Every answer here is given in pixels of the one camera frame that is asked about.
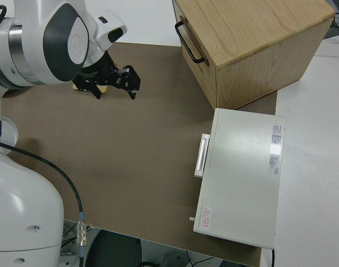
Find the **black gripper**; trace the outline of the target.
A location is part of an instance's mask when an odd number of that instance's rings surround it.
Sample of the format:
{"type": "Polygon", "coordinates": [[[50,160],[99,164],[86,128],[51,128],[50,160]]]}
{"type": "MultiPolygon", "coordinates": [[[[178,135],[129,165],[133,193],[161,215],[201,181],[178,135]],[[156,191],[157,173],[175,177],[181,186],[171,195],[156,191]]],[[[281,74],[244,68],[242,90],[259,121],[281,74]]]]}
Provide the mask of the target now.
{"type": "Polygon", "coordinates": [[[98,86],[112,86],[127,91],[134,100],[140,89],[141,79],[131,65],[117,68],[111,56],[104,54],[94,64],[83,67],[72,82],[79,90],[87,90],[97,99],[102,96],[98,86]]]}

